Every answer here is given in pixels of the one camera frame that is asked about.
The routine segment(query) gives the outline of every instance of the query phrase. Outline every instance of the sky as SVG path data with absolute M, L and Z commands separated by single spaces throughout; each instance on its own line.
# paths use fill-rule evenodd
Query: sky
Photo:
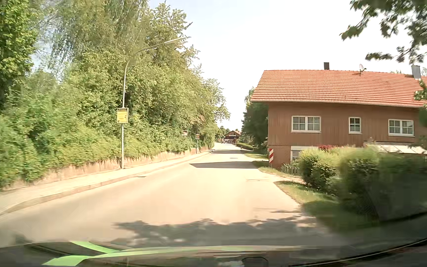
M 164 1 L 152 0 L 155 8 Z M 342 41 L 348 25 L 362 19 L 360 11 L 350 10 L 349 0 L 166 0 L 172 9 L 187 14 L 193 22 L 185 34 L 186 45 L 199 50 L 195 65 L 202 64 L 204 78 L 214 78 L 223 88 L 231 113 L 225 128 L 241 129 L 244 98 L 258 84 L 263 70 L 323 69 L 411 74 L 407 60 L 366 61 L 369 52 L 396 54 L 396 47 L 407 46 L 411 38 L 405 30 L 389 39 L 380 34 L 379 22 L 369 26 L 358 38 Z M 421 68 L 427 67 L 427 58 Z

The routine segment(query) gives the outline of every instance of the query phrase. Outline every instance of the window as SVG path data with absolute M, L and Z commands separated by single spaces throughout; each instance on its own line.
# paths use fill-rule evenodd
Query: window
M 349 117 L 349 134 L 362 133 L 362 119 L 359 117 Z
M 321 132 L 321 117 L 318 116 L 293 116 L 292 132 Z
M 388 120 L 388 135 L 414 136 L 414 123 L 410 120 Z
M 306 149 L 316 148 L 317 146 L 302 146 L 302 145 L 292 145 L 291 146 L 291 161 L 297 159 L 301 153 L 301 151 Z

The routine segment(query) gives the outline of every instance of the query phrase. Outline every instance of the chimney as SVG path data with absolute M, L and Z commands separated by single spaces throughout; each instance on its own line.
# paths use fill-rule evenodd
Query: chimney
M 421 79 L 421 69 L 419 68 L 419 66 L 412 65 L 411 72 L 413 73 L 413 78 L 417 80 Z

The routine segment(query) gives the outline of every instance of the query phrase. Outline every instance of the yellow sign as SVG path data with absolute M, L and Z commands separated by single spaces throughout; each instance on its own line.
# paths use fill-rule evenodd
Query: yellow sign
M 127 124 L 128 123 L 128 108 L 121 107 L 116 112 L 116 122 L 119 124 Z

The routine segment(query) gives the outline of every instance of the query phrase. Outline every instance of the roof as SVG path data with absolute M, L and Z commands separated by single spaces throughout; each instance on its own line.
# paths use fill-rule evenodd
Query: roof
M 227 133 L 226 135 L 228 135 L 228 134 L 230 134 L 230 133 L 236 133 L 236 134 L 238 134 L 238 135 L 241 135 L 241 133 L 240 133 L 239 131 L 235 131 L 235 130 L 230 131 L 230 132 L 229 132 L 229 133 Z
M 422 76 L 427 86 L 427 76 Z M 408 74 L 350 70 L 265 70 L 253 102 L 323 102 L 421 107 L 422 90 Z
M 391 145 L 391 144 L 368 144 L 375 147 L 379 152 L 400 153 L 400 154 L 423 154 L 427 155 L 427 150 L 420 146 Z

